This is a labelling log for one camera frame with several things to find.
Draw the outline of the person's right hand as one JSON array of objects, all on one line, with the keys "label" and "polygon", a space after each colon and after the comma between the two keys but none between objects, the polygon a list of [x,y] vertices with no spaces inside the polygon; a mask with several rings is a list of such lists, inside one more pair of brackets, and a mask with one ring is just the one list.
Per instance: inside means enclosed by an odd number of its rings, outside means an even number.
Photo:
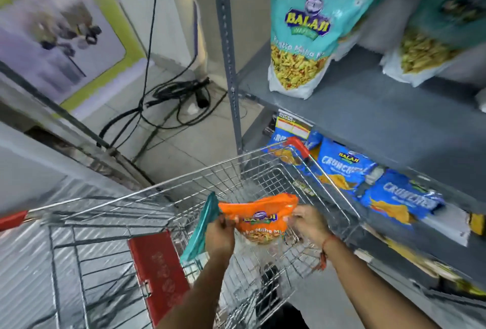
[{"label": "person's right hand", "polygon": [[303,235],[305,238],[307,238],[309,241],[311,241],[315,246],[320,247],[322,251],[324,251],[326,243],[334,239],[334,234],[329,229],[329,225],[325,217],[319,212],[318,209],[316,209],[310,204],[300,204],[300,205],[309,206],[309,211],[308,211],[309,226],[306,229],[306,233],[300,233],[300,234]]}]

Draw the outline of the person's left hand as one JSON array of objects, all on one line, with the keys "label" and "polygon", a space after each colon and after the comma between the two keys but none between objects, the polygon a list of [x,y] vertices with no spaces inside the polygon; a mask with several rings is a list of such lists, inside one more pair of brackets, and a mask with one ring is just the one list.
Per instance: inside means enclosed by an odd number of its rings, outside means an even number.
[{"label": "person's left hand", "polygon": [[223,229],[218,219],[208,225],[205,235],[205,249],[210,259],[229,263],[235,248],[235,229]]}]

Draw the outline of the small teal snack packet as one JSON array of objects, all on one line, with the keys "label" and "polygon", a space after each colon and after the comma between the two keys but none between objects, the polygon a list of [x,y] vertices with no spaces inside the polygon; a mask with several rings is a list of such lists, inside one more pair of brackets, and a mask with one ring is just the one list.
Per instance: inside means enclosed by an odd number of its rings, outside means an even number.
[{"label": "small teal snack packet", "polygon": [[213,191],[207,197],[205,204],[200,213],[198,223],[185,247],[179,261],[182,265],[196,259],[205,250],[205,235],[208,225],[219,218],[219,200]]}]

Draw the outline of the orange snack packet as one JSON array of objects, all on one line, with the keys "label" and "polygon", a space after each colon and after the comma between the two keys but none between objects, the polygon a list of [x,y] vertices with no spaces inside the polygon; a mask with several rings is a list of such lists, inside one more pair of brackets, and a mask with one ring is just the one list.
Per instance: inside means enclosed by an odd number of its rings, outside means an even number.
[{"label": "orange snack packet", "polygon": [[235,228],[249,242],[267,245],[282,237],[287,228],[286,218],[299,204],[297,195],[280,193],[249,203],[220,201],[220,211],[235,222]]}]

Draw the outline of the person's right forearm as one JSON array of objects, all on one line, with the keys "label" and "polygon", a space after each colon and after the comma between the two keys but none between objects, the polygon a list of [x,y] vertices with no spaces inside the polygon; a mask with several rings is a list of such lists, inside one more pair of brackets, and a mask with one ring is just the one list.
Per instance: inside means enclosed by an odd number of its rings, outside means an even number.
[{"label": "person's right forearm", "polygon": [[366,329],[441,329],[336,236],[323,252]]}]

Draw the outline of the person's left forearm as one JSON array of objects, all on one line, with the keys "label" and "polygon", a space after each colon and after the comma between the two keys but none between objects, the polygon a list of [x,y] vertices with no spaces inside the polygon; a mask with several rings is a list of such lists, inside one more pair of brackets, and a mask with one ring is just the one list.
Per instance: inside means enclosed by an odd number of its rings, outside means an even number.
[{"label": "person's left forearm", "polygon": [[156,329],[213,329],[222,282],[231,256],[229,250],[210,254],[209,261],[182,302],[160,320]]}]

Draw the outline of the blue chips packet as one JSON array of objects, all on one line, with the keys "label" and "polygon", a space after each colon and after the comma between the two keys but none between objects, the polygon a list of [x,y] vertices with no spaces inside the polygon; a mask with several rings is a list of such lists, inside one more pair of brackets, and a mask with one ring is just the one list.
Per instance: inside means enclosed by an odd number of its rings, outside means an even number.
[{"label": "blue chips packet", "polygon": [[320,144],[316,164],[311,173],[322,183],[337,186],[343,193],[357,200],[357,190],[377,163],[366,155],[324,138]]},{"label": "blue chips packet", "polygon": [[286,164],[301,167],[309,153],[316,158],[324,136],[315,130],[311,130],[304,139],[282,129],[275,129],[265,151],[278,157]]},{"label": "blue chips packet", "polygon": [[422,187],[409,177],[386,169],[360,197],[372,211],[404,225],[422,220],[444,205],[442,194]]}]

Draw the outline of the red plastic cart seat flap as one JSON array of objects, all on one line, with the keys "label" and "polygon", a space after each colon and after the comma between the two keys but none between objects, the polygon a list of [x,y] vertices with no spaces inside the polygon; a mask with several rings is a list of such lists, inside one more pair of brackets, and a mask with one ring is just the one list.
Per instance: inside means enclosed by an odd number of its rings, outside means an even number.
[{"label": "red plastic cart seat flap", "polygon": [[169,231],[136,236],[127,244],[155,329],[160,320],[181,303],[190,285]]}]

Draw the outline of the white shelf label card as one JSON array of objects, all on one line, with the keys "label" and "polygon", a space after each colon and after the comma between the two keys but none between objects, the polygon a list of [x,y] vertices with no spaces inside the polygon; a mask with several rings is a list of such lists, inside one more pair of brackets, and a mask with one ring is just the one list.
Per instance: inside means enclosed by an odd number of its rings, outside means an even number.
[{"label": "white shelf label card", "polygon": [[276,117],[277,129],[307,140],[313,129],[313,124],[293,113],[279,109]]}]

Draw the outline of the person's dark trouser leg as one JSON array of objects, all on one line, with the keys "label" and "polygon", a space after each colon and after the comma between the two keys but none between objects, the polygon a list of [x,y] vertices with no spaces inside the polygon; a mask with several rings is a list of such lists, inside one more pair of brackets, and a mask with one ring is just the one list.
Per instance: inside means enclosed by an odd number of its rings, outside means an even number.
[{"label": "person's dark trouser leg", "polygon": [[285,302],[267,319],[260,329],[310,329],[301,311],[289,302]]}]

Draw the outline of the yellow snack packet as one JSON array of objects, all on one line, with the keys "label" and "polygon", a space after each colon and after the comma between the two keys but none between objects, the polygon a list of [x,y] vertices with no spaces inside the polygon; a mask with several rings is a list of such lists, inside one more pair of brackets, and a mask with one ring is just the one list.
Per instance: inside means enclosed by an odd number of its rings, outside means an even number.
[{"label": "yellow snack packet", "polygon": [[392,250],[397,252],[399,255],[401,255],[403,258],[408,260],[410,263],[412,263],[414,266],[419,268],[421,271],[425,272],[429,276],[433,278],[439,278],[440,275],[435,272],[432,268],[430,268],[427,264],[424,258],[422,256],[418,255],[415,253],[413,250],[409,249],[408,247],[397,243],[389,238],[383,238],[382,241]]}]

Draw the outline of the black power plug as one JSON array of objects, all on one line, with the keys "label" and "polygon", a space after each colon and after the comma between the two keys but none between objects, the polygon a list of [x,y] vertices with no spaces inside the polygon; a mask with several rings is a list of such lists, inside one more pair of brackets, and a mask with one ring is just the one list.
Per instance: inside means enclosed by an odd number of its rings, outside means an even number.
[{"label": "black power plug", "polygon": [[199,87],[194,95],[199,109],[207,109],[210,107],[210,94],[206,87]]}]

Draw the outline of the grey metal shelf rack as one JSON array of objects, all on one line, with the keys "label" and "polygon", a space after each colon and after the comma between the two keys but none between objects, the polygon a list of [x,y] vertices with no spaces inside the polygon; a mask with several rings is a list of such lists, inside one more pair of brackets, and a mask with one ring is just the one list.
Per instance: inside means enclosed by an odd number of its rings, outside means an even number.
[{"label": "grey metal shelf rack", "polygon": [[237,72],[230,0],[215,3],[238,154],[246,149],[242,84],[244,99],[307,119],[325,136],[422,181],[466,211],[486,215],[486,114],[475,107],[473,87],[441,78],[422,88],[393,84],[379,72],[376,53],[354,48],[310,99],[271,93],[264,86],[269,43]]}]

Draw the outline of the large teal snack packet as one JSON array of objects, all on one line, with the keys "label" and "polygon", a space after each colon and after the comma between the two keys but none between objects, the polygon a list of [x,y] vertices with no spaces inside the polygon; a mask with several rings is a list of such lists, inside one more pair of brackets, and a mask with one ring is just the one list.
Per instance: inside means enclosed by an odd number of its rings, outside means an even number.
[{"label": "large teal snack packet", "polygon": [[486,0],[421,0],[380,65],[388,77],[417,87],[484,42]]},{"label": "large teal snack packet", "polygon": [[269,90],[308,99],[374,0],[271,0]]}]

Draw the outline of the grey metal rail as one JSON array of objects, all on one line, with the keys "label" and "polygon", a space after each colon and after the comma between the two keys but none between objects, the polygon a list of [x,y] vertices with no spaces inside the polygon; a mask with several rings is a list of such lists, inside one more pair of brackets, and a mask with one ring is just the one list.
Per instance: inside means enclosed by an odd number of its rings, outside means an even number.
[{"label": "grey metal rail", "polygon": [[0,120],[130,190],[155,185],[119,150],[1,60]]}]

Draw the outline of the wall poster with green border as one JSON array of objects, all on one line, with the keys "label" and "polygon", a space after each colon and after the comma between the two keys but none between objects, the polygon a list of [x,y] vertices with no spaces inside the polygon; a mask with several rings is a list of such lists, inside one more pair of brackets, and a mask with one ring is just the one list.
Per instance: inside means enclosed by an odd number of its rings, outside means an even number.
[{"label": "wall poster with green border", "polygon": [[83,120],[147,58],[120,0],[0,0],[0,61]]}]

